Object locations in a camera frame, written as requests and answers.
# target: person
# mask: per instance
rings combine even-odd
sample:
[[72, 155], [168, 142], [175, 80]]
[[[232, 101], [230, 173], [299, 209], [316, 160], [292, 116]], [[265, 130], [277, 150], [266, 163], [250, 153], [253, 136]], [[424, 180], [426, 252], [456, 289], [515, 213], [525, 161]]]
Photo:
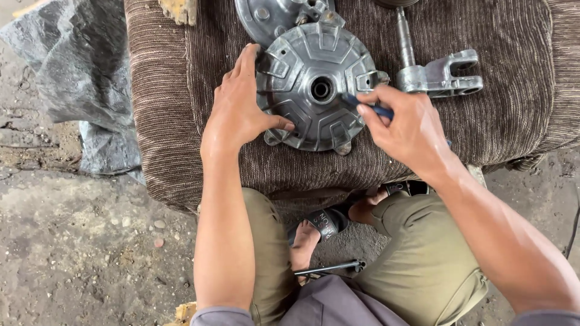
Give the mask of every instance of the person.
[[392, 240], [356, 277], [300, 287], [293, 270], [308, 268], [320, 233], [304, 221], [289, 248], [272, 203], [240, 183], [240, 148], [266, 129], [294, 128], [256, 104], [258, 50], [247, 45], [223, 77], [202, 137], [191, 325], [451, 325], [483, 298], [488, 280], [516, 312], [513, 325], [580, 325], [580, 281], [565, 257], [472, 178], [426, 95], [389, 86], [358, 99], [387, 104], [392, 121], [357, 110], [375, 144], [436, 193], [356, 203], [350, 219]]

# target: dirt floor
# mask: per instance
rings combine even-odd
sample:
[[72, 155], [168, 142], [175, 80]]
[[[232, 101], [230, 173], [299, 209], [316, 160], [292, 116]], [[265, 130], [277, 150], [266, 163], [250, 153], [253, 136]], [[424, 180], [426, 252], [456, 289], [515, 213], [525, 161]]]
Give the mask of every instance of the dirt floor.
[[[0, 26], [32, 0], [0, 3]], [[39, 111], [34, 74], [0, 43], [0, 326], [159, 325], [195, 300], [195, 218], [151, 200], [128, 176], [77, 173], [76, 122]], [[533, 172], [496, 171], [489, 189], [562, 250], [578, 207], [580, 148], [553, 153]], [[164, 239], [156, 248], [154, 241]], [[371, 262], [388, 239], [354, 225], [317, 247], [312, 265]], [[580, 240], [570, 262], [580, 274]], [[459, 325], [513, 318], [493, 288]]]

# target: olive green pants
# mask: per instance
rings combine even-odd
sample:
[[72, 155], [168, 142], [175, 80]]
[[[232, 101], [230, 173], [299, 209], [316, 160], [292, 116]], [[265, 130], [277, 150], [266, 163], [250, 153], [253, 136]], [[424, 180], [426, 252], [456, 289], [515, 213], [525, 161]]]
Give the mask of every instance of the olive green pants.
[[[256, 255], [250, 312], [256, 325], [274, 325], [300, 285], [289, 262], [288, 239], [272, 203], [244, 188]], [[463, 235], [436, 194], [395, 193], [373, 210], [374, 227], [391, 237], [375, 262], [353, 280], [411, 326], [447, 326], [488, 288]]]

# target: gray sleeve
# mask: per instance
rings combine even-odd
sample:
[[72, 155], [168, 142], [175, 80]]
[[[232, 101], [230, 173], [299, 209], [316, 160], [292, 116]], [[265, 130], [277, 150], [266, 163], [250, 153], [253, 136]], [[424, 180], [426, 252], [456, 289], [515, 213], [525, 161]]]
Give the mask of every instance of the gray sleeve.
[[209, 307], [193, 315], [190, 326], [254, 326], [247, 310], [235, 307]]
[[580, 326], [580, 314], [564, 310], [528, 311], [516, 317], [512, 326]]

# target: foot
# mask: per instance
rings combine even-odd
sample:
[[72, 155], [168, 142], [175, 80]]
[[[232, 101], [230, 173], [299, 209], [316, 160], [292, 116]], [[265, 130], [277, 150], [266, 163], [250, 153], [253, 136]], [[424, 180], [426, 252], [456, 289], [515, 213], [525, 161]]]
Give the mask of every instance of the foot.
[[[296, 229], [294, 246], [290, 247], [290, 263], [293, 271], [310, 267], [310, 258], [319, 240], [320, 232], [310, 222], [307, 220], [300, 222]], [[304, 277], [298, 278], [300, 282], [304, 279]]]
[[376, 196], [367, 197], [357, 201], [349, 209], [349, 219], [362, 224], [372, 225], [372, 210], [381, 200], [387, 198], [389, 193], [385, 189], [379, 189]]

